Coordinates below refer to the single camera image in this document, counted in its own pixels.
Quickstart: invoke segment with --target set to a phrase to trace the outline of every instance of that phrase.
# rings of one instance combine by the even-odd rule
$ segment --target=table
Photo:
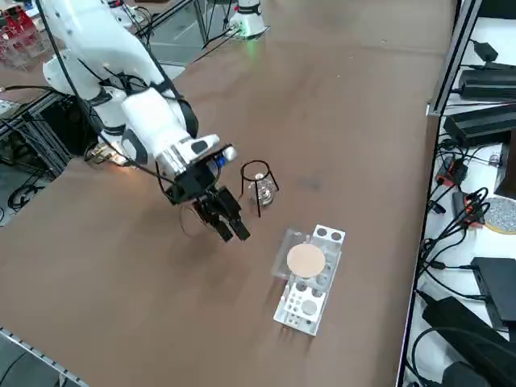
[[[475,27],[472,31],[471,38],[479,42],[489,42],[498,52],[499,57],[498,63],[504,63],[509,65],[516,65],[516,51],[510,46],[506,40],[511,36],[516,37],[516,20],[503,20],[503,19],[488,19],[478,18]],[[483,62],[476,55],[473,50],[472,44],[466,47],[462,65],[482,65]],[[458,87],[460,78],[460,70],[454,81],[453,87]],[[457,94],[451,94],[448,101],[447,107],[444,111],[445,115],[460,113],[468,110],[484,109],[490,106],[457,106],[457,104],[471,103],[475,104],[475,101],[464,101],[460,99]],[[473,154],[476,148],[472,148],[468,154]],[[482,148],[475,156],[481,159],[488,160],[493,153],[501,152],[501,144],[494,144],[492,146]],[[436,158],[435,172],[437,172],[442,161],[439,157]],[[486,187],[489,189],[490,197],[493,196],[494,185],[497,178],[497,168],[488,166],[486,163],[479,162],[478,160],[471,160],[469,162],[468,176],[464,183],[461,185],[464,192],[472,192],[480,187]],[[432,182],[432,188],[435,187],[435,182]],[[439,189],[435,194],[436,198],[445,187]],[[447,209],[445,215],[429,214],[426,223],[425,237],[435,237],[439,231],[452,220],[452,195],[448,194],[439,202]],[[443,241],[436,249],[438,252],[441,248],[446,247],[448,244],[457,242],[460,240],[461,235],[454,235],[446,241]],[[516,236],[514,235],[500,235],[497,234],[487,227],[480,230],[468,230],[467,237],[463,243],[456,248],[452,248],[441,256],[439,260],[445,262],[449,266],[457,266],[462,264],[470,264],[471,260],[475,256],[486,256],[486,257],[497,257],[497,258],[515,258],[516,259]],[[462,270],[432,270],[440,281],[444,284],[452,287],[464,294],[480,294],[480,290],[476,284],[474,275],[469,271]],[[423,275],[420,283],[420,289],[430,294],[436,299],[448,297],[450,294],[445,289],[441,288],[435,282],[433,282],[428,276]],[[485,321],[490,326],[492,325],[487,314],[484,302],[469,301],[464,298],[457,298],[465,306],[467,306],[472,312],[474,312],[479,318]],[[410,324],[410,340],[408,347],[412,347],[414,339],[429,325],[422,320],[421,314],[424,310],[425,303],[420,298],[414,300],[414,315]],[[506,339],[509,335],[504,332],[500,332],[500,335]],[[437,333],[429,334],[418,346],[418,355],[416,358],[418,364],[418,370],[422,376],[433,380],[441,381],[443,370],[451,363],[457,361],[456,353],[452,350],[451,346],[440,337]],[[405,380],[417,381],[410,371],[406,370]]]
[[[261,158],[281,185],[262,219],[242,202],[248,241],[194,218],[190,239],[155,179],[80,161],[0,234],[2,325],[89,385],[396,379],[452,4],[263,5],[261,40],[228,42],[177,79],[201,133],[239,150],[222,183],[238,193],[239,166]],[[311,339],[273,321],[283,284],[270,270],[285,229],[316,223],[347,236]]]

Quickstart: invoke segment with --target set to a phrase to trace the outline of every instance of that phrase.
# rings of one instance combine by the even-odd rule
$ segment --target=black box
[[[487,312],[495,328],[516,326],[516,260],[475,257],[471,264],[481,294],[491,299]]]
[[[509,143],[515,128],[516,105],[451,114],[444,121],[444,130],[465,147]]]

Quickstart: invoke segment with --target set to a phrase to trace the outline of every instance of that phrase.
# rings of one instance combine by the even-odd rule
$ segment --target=red object
[[[473,212],[473,207],[471,205],[471,199],[468,199],[468,197],[466,197],[464,199],[464,207],[466,209],[466,214],[471,214]],[[474,227],[474,228],[482,228],[484,226],[482,223],[477,222],[476,220],[471,222],[471,220],[468,221],[468,219],[466,219],[465,222],[468,223],[468,225],[470,227]]]
[[[16,21],[13,19],[12,15],[5,11],[3,13],[3,16],[4,18],[6,18],[6,21],[7,21],[7,26],[13,30],[15,30],[16,32],[21,32],[22,31],[22,26],[20,26],[18,23],[16,23]]]
[[[35,28],[34,22],[32,21],[31,18],[29,18],[29,16],[25,13],[24,10],[21,10],[19,12],[19,21],[20,21],[20,24],[22,25],[23,30],[25,30],[25,31]]]

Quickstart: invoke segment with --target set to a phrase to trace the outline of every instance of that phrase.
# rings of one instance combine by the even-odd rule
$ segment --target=cable
[[[77,91],[77,88],[73,84],[72,78],[70,77],[70,74],[69,74],[68,70],[66,69],[66,66],[65,66],[63,58],[60,54],[59,48],[57,47],[56,40],[54,39],[54,36],[52,34],[52,30],[50,29],[50,26],[48,25],[47,17],[45,15],[45,13],[43,12],[43,7],[41,6],[41,0],[34,0],[34,1],[35,1],[36,7],[38,8],[38,11],[40,12],[41,21],[43,22],[43,25],[44,25],[45,29],[47,30],[48,38],[50,39],[50,43],[52,45],[54,53],[56,54],[56,58],[59,61],[61,69],[63,70],[64,77],[66,78],[66,81],[69,83],[70,88],[72,89],[75,97],[77,98],[77,104],[79,105],[79,108],[82,110],[83,114],[86,117],[89,117],[87,109],[85,108],[84,100],[79,95],[79,92]],[[150,169],[147,169],[143,165],[137,163],[136,161],[129,159],[126,155],[123,155],[115,146],[113,146],[113,144],[110,141],[107,140],[107,138],[102,134],[102,131],[99,131],[98,135],[102,139],[102,141],[104,141],[111,150],[113,150],[117,155],[124,157],[127,160],[128,164],[134,165],[138,169],[141,169],[142,171],[144,171],[145,173],[147,173],[151,176],[154,176],[154,177],[159,176],[160,179],[167,181],[170,184],[175,184],[172,180],[168,179],[167,177],[160,176],[160,175],[154,173],[153,171],[151,171]]]
[[[233,4],[233,0],[229,0],[229,4],[227,5],[226,16],[224,16],[223,31],[226,29],[227,24],[229,24],[229,13],[231,11],[231,4]]]
[[[428,265],[427,265],[427,268],[430,267],[430,265],[432,263],[435,262],[435,260],[437,260],[437,258],[443,254],[446,250],[449,250],[450,248],[454,248],[456,246],[459,246],[461,243],[464,242],[464,240],[466,239],[466,229],[464,229],[464,234],[462,235],[462,238],[460,238],[460,240],[458,242],[455,242],[455,243],[452,243],[452,244],[449,244],[448,246],[446,246],[445,248],[441,249],[437,254],[434,255],[434,257],[428,261]]]
[[[3,123],[4,125],[8,126],[12,131],[16,131],[16,128],[13,127],[7,120],[5,119],[0,119],[0,123]],[[25,131],[23,132],[23,134],[21,135],[23,138],[26,138],[26,139],[31,139],[32,141],[34,141],[35,143],[38,143],[39,140],[38,139],[35,139],[34,137],[32,137],[31,135],[28,135]],[[52,148],[50,146],[48,146],[48,149],[52,149],[54,152],[58,152],[55,148]]]
[[[427,274],[428,276],[434,280],[437,284],[439,284],[441,287],[445,288],[448,292],[450,293],[453,293],[455,294],[456,296],[459,296],[459,297],[462,297],[462,298],[466,298],[468,300],[473,300],[473,301],[487,301],[489,300],[489,297],[488,296],[483,296],[483,295],[473,295],[473,294],[464,294],[464,293],[461,293],[455,289],[452,289],[450,286],[448,285],[445,285],[443,282],[441,282],[440,280],[438,280],[432,273],[430,273],[429,271],[427,271]]]
[[[462,264],[460,266],[447,266],[444,262],[434,260],[429,264],[430,268],[434,268],[436,270],[444,270],[444,269],[457,269],[457,270],[478,270],[478,266],[475,264]]]
[[[439,200],[441,200],[442,198],[444,198],[444,197],[446,196],[446,194],[447,194],[448,192],[450,192],[454,187],[455,187],[455,185],[452,185],[451,187],[446,188],[446,190],[445,190],[442,194],[440,194],[440,195],[439,195],[439,196],[438,196],[438,197],[437,197],[433,202],[434,202],[434,203],[438,203],[438,202],[439,202]]]
[[[419,262],[424,266],[422,269],[420,269],[417,278],[420,278],[420,276],[425,271],[427,271],[429,262],[433,262],[437,258],[438,255],[434,256],[429,262],[427,262],[428,256],[430,255],[431,251],[435,248],[438,242],[440,242],[443,239],[449,238],[450,236],[458,232],[464,231],[465,233],[465,229],[467,229],[467,227],[469,226],[467,220],[470,217],[477,215],[477,213],[479,212],[485,214],[489,210],[490,204],[488,202],[485,202],[485,199],[487,198],[488,194],[489,190],[485,187],[482,187],[477,191],[470,193],[467,196],[467,198],[471,199],[471,201],[450,221],[448,225],[446,225],[446,227],[439,234],[439,236],[436,239],[427,239],[422,244]]]
[[[27,352],[23,352],[20,356],[18,356],[18,357],[16,358],[16,360],[15,360],[15,361],[13,361],[13,362],[11,363],[11,365],[7,368],[7,370],[6,370],[6,371],[5,371],[5,373],[3,374],[2,379],[0,379],[0,385],[2,385],[2,383],[3,383],[3,382],[4,382],[4,380],[6,379],[7,375],[9,375],[9,372],[11,371],[11,369],[15,366],[15,364],[16,364],[16,363],[18,363],[18,362],[19,362],[19,360],[20,360],[22,357],[24,357],[26,354],[27,354]]]
[[[202,54],[200,57],[198,57],[196,60],[192,62],[192,65],[194,63],[199,62],[202,58],[204,58],[206,55],[211,54],[213,51],[215,51],[217,48],[225,44],[229,39],[231,39],[233,36],[235,36],[239,32],[239,29],[237,29],[235,32],[233,32],[231,35],[229,35],[226,39],[224,39],[222,42],[217,44],[215,47],[213,47],[211,50],[206,51],[204,54]]]
[[[440,332],[455,332],[455,333],[462,333],[464,335],[468,335],[471,338],[475,338],[477,340],[482,341],[485,344],[489,344],[492,347],[495,347],[496,349],[498,349],[498,351],[504,352],[506,355],[511,356],[511,357],[513,357],[516,360],[516,352],[512,352],[509,349],[503,347],[502,345],[500,345],[498,343],[494,343],[493,341],[491,341],[489,339],[486,339],[483,336],[477,335],[476,333],[473,333],[473,332],[470,332],[470,331],[466,331],[466,330],[463,330],[463,329],[459,329],[459,328],[432,327],[432,328],[428,328],[425,331],[423,331],[416,338],[416,340],[414,341],[414,344],[412,346],[412,355],[411,355],[411,357],[412,357],[412,368],[414,369],[414,375],[416,375],[417,377],[421,377],[422,378],[421,374],[418,371],[418,367],[416,365],[416,360],[415,360],[416,359],[416,350],[418,349],[418,345],[421,342],[422,338],[425,337],[426,335],[428,335],[429,333],[435,332],[435,331],[438,332],[438,333],[440,333]]]
[[[446,105],[446,107],[453,106],[493,106],[493,105],[514,105],[516,102],[472,102],[472,103],[451,103]]]
[[[34,196],[32,196],[31,198],[26,198],[26,195],[28,194],[34,194],[34,195],[37,195],[37,193],[39,191],[41,191],[42,189],[44,189],[44,187],[41,187],[41,186],[36,186],[35,183],[46,173],[47,171],[43,171],[41,172],[39,175],[37,172],[33,173],[32,175],[29,176],[28,179],[25,180],[25,182],[23,184],[21,184],[20,187],[18,187],[17,189],[15,189],[12,194],[8,197],[7,199],[7,206],[9,208],[11,208],[14,212],[18,212],[20,211],[22,208],[24,208],[30,200],[32,200],[32,198]],[[28,184],[28,182],[33,179],[35,177],[35,180],[31,183],[31,184]]]
[[[145,44],[147,45],[147,47],[150,49],[151,47],[151,38],[152,36],[154,35],[154,17],[156,16],[156,14],[152,14],[151,15],[151,21],[149,22],[148,24],[148,30],[147,30],[147,42],[145,42]]]
[[[428,199],[431,199],[432,196],[434,196],[435,192],[437,191],[437,189],[439,189],[439,187],[443,185],[443,184],[438,184],[435,186],[435,188],[432,190],[432,192],[430,192],[430,195],[428,195]]]
[[[215,13],[216,6],[217,6],[217,0],[214,0],[213,7],[211,8],[210,22],[208,23],[208,32],[206,33],[208,42],[210,41],[211,22],[213,21],[213,14]]]
[[[127,9],[127,4],[122,4],[123,12],[126,14],[126,16],[132,21],[132,25],[136,28],[136,34],[139,35],[141,31],[143,31],[143,28],[140,23],[138,23],[138,20],[136,19],[136,16],[131,13],[131,10]]]
[[[41,89],[46,91],[51,91],[53,93],[67,96],[64,93],[61,93],[60,91],[57,91],[56,89],[53,89],[50,86],[36,86],[36,85],[13,85],[13,86],[6,86],[6,87],[0,87],[0,93],[3,93],[5,91],[11,91],[11,90],[22,90],[22,89]]]
[[[408,368],[409,371],[411,371],[413,373],[413,375],[415,377],[418,378],[418,381],[419,383],[421,383],[421,385],[423,387],[432,387],[432,386],[438,386],[440,385],[439,383],[436,383],[434,381],[429,381],[428,379],[425,379],[424,377],[422,377],[421,375],[418,375],[416,373],[416,371],[412,368],[412,366],[410,365],[410,362],[408,360],[405,360],[405,366]]]
[[[144,10],[145,12],[147,12],[148,14],[148,17],[151,18],[152,17],[152,14],[151,14],[151,11],[149,11],[147,8],[145,8],[144,6],[137,6],[136,7],[136,10]]]
[[[439,155],[460,155],[460,153],[452,152],[452,151],[445,151],[445,152],[441,152]],[[485,163],[489,163],[489,160],[481,159],[480,157],[476,157],[474,153],[473,153],[473,155],[466,155],[466,158],[469,158],[470,162],[471,162],[471,160],[478,160],[478,161],[483,161]]]
[[[469,163],[471,163],[471,160],[472,160],[472,159],[482,160],[482,159],[479,159],[478,157],[475,157],[475,155],[476,155],[479,151],[481,151],[482,149],[485,149],[485,148],[487,148],[487,147],[489,147],[489,146],[490,146],[490,145],[482,145],[481,147],[478,147],[478,148],[475,150],[475,152],[473,152],[473,154],[472,154],[471,156],[470,156],[470,155],[467,155],[466,157],[469,157],[468,165],[469,165]]]

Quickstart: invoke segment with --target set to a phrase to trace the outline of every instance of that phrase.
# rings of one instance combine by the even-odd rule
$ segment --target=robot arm
[[[78,97],[104,124],[101,138],[111,146],[119,144],[127,159],[139,165],[156,162],[167,181],[173,181],[162,187],[172,204],[194,200],[193,208],[224,240],[232,237],[229,227],[246,239],[238,202],[225,187],[215,187],[236,150],[226,146],[213,152],[217,135],[195,138],[197,119],[188,102],[152,54],[112,15],[106,0],[40,2],[50,32],[66,45],[60,58]],[[127,95],[124,89],[102,85],[112,73],[137,77],[145,88]],[[74,94],[56,56],[44,65],[44,75],[53,88]]]

